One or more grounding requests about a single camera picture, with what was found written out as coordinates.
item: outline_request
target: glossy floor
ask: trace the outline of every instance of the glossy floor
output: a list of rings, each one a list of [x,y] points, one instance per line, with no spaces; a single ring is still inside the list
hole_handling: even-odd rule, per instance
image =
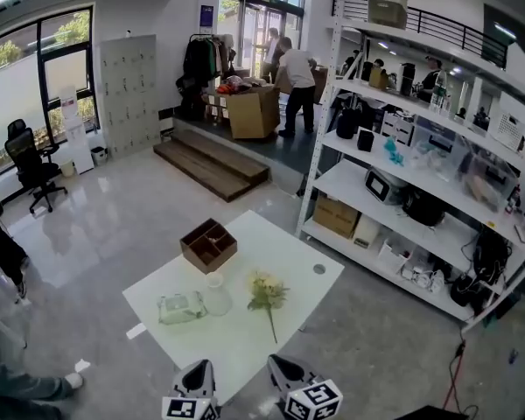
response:
[[[122,291],[179,254],[179,238],[208,217],[226,223],[247,209],[293,232],[299,199],[272,184],[226,204],[144,151],[66,180],[68,196],[35,217],[25,196],[6,206],[4,223],[32,260],[28,303],[0,296],[4,320],[29,346],[0,334],[0,360],[37,375],[89,366],[86,385],[60,407],[73,420],[155,419],[174,366],[147,333],[129,339],[137,316]],[[425,404],[439,406],[449,388],[457,324],[316,241],[346,269],[284,354],[309,361],[343,390],[342,418],[390,420]],[[461,406],[478,419],[525,414],[525,298],[498,324],[467,336],[458,382]],[[519,352],[508,363],[512,349]],[[266,370],[223,410],[225,419],[268,418],[276,394]]]

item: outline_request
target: white metal shelf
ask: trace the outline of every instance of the white metal shelf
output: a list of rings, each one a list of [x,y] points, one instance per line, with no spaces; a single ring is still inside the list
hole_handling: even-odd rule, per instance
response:
[[[523,82],[491,62],[456,45],[418,32],[401,30],[382,24],[370,24],[361,20],[339,17],[339,24],[343,29],[355,29],[372,39],[409,46],[425,54],[434,54],[440,59],[448,59],[456,65],[470,69],[480,78],[491,81],[501,90],[525,104],[525,84]]]
[[[364,80],[336,80],[333,85],[336,88],[341,88],[349,92],[373,98],[374,100],[386,102],[387,104],[408,110],[412,114],[417,114],[427,118],[444,128],[460,134],[485,150],[492,152],[525,175],[525,160],[522,156],[492,138],[486,131],[474,125],[471,125],[469,128],[466,125],[465,120],[457,116],[452,115],[451,117],[447,117],[445,115],[437,114],[431,111],[429,105],[423,101],[416,98],[409,98],[408,96],[403,96],[392,91],[382,91],[378,88],[370,87]]]
[[[394,176],[397,176],[399,179],[402,179],[413,186],[422,188],[427,193],[444,200],[461,212],[468,214],[475,220],[478,220],[482,224],[489,226],[501,236],[510,240],[517,248],[525,251],[525,244],[520,241],[517,233],[515,232],[515,224],[520,224],[520,219],[514,215],[492,212],[489,208],[479,203],[477,200],[466,195],[463,192],[462,185],[459,182],[445,182],[441,178],[435,176],[432,172],[428,172],[427,170],[415,170],[411,168],[406,164],[408,162],[406,157],[410,153],[410,148],[408,146],[399,143],[397,144],[397,150],[405,157],[403,161],[405,165],[400,166],[399,164],[394,164],[389,160],[387,152],[383,149],[384,144],[385,137],[375,133],[374,144],[370,152],[365,152],[358,149],[357,136],[354,136],[354,138],[351,140],[345,140],[338,137],[336,135],[336,131],[332,131],[326,134],[323,139],[324,146],[333,148],[336,151],[340,151],[350,157],[357,158],[362,162],[393,174]],[[363,191],[369,193],[364,186],[363,180],[359,185]]]
[[[379,254],[379,249],[382,244],[381,238],[378,238],[370,248],[364,249],[357,246],[352,241],[335,234],[332,230],[321,226],[315,222],[313,218],[309,219],[303,225],[302,229],[308,235],[323,242],[328,247],[339,251],[342,255],[347,256],[362,266],[365,266],[375,274],[389,280],[392,284],[403,288],[416,297],[436,306],[440,310],[451,314],[453,317],[466,322],[474,316],[471,308],[462,307],[453,302],[449,295],[449,286],[446,285],[438,294],[433,294],[429,290],[420,288],[409,280],[406,280],[400,274],[382,269],[377,261],[377,255]]]
[[[365,187],[365,177],[365,168],[342,160],[318,178],[315,187],[408,238],[458,270],[469,269],[470,262],[461,248],[477,235],[476,230],[449,214],[436,228],[420,224],[400,206],[380,202]]]

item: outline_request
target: black office chair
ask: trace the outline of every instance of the black office chair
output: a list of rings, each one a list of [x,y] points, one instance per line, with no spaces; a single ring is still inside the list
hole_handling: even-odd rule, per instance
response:
[[[68,194],[64,186],[56,186],[54,182],[50,182],[60,173],[59,166],[51,161],[51,154],[59,147],[54,145],[37,150],[32,129],[27,128],[23,120],[16,120],[8,126],[8,140],[4,148],[17,167],[17,178],[24,188],[40,188],[33,194],[35,200],[29,207],[29,212],[34,214],[33,208],[45,198],[50,213],[53,207],[48,195],[56,192]],[[48,157],[49,163],[43,163],[41,156]]]

